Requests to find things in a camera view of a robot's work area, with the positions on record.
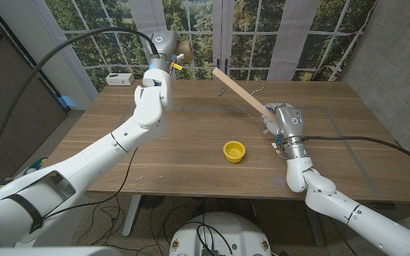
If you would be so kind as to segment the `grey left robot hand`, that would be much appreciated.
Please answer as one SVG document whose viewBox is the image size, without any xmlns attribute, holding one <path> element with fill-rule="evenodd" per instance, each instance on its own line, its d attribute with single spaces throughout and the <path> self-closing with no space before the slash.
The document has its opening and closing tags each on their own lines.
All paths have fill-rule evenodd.
<svg viewBox="0 0 410 256">
<path fill-rule="evenodd" d="M 147 45 L 147 51 L 150 54 L 149 66 L 151 68 L 166 70 L 170 63 L 180 57 L 180 63 L 191 61 L 193 53 L 188 41 L 179 38 L 175 31 L 155 31 L 151 35 L 152 42 L 157 49 L 159 57 L 156 58 L 150 45 Z"/>
</svg>

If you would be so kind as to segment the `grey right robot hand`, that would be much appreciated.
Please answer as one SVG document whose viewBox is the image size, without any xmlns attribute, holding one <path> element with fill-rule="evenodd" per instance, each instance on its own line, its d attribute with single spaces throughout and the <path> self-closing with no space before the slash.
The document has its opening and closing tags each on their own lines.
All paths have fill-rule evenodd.
<svg viewBox="0 0 410 256">
<path fill-rule="evenodd" d="M 297 110 L 289 103 L 277 102 L 267 103 L 265 108 L 274 114 L 276 118 L 276 121 L 272 122 L 268 117 L 263 116 L 266 129 L 272 135 L 280 135 L 284 138 L 303 135 L 303 116 L 300 110 Z"/>
</svg>

